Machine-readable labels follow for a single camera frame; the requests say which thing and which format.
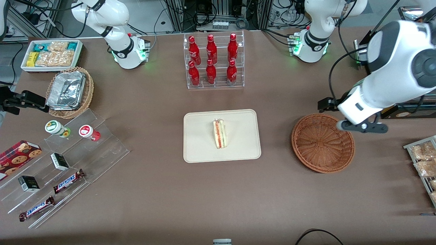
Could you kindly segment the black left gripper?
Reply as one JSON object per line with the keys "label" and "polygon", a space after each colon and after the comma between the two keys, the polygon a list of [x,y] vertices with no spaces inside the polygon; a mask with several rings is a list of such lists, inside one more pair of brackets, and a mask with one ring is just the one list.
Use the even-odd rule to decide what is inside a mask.
{"label": "black left gripper", "polygon": [[318,101],[318,112],[324,113],[326,111],[339,111],[339,104],[341,104],[344,101],[345,97],[341,97],[340,99],[335,99],[332,97],[326,97],[324,99],[321,99]]}

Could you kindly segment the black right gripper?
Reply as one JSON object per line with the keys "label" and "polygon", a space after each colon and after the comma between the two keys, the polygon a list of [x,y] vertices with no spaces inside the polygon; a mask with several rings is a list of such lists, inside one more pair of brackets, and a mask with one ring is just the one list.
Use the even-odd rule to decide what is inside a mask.
{"label": "black right gripper", "polygon": [[0,111],[5,113],[11,113],[14,115],[20,114],[19,107],[22,105],[24,108],[33,108],[44,113],[48,113],[50,108],[44,105],[37,105],[34,103],[46,103],[46,99],[31,91],[24,90],[20,97],[1,97],[0,98]]}

